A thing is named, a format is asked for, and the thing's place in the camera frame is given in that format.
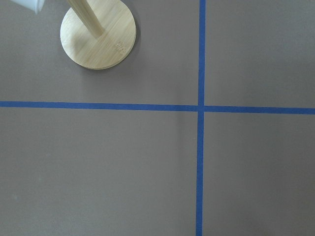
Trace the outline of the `bamboo mug tree stand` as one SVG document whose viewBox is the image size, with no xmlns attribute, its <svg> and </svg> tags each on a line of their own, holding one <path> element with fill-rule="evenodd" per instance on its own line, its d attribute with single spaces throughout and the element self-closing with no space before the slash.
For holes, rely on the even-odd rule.
<svg viewBox="0 0 315 236">
<path fill-rule="evenodd" d="M 70 0 L 60 39 L 65 53 L 87 69 L 107 69 L 123 61 L 136 40 L 130 9 L 120 0 Z"/>
</svg>

